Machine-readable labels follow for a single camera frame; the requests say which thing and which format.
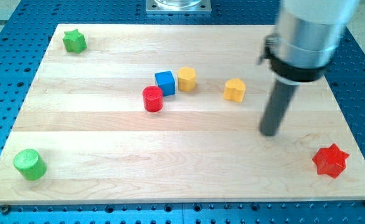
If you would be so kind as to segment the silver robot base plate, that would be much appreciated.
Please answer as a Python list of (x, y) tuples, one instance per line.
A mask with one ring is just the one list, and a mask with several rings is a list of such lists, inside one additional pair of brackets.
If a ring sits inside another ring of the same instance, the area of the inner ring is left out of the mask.
[(211, 12), (210, 0), (146, 0), (147, 13)]

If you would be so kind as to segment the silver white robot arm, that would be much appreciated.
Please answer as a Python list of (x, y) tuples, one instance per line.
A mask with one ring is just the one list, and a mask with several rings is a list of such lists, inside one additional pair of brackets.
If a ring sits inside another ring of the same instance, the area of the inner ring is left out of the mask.
[(325, 74), (358, 4), (359, 0), (281, 1), (261, 56), (276, 75), (259, 126), (264, 136), (276, 135), (297, 87)]

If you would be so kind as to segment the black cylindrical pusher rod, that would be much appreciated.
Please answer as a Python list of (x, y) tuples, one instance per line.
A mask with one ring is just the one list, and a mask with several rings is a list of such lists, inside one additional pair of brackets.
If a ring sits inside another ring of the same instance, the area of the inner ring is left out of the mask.
[(296, 88), (296, 85), (275, 81), (259, 126), (264, 136), (276, 135)]

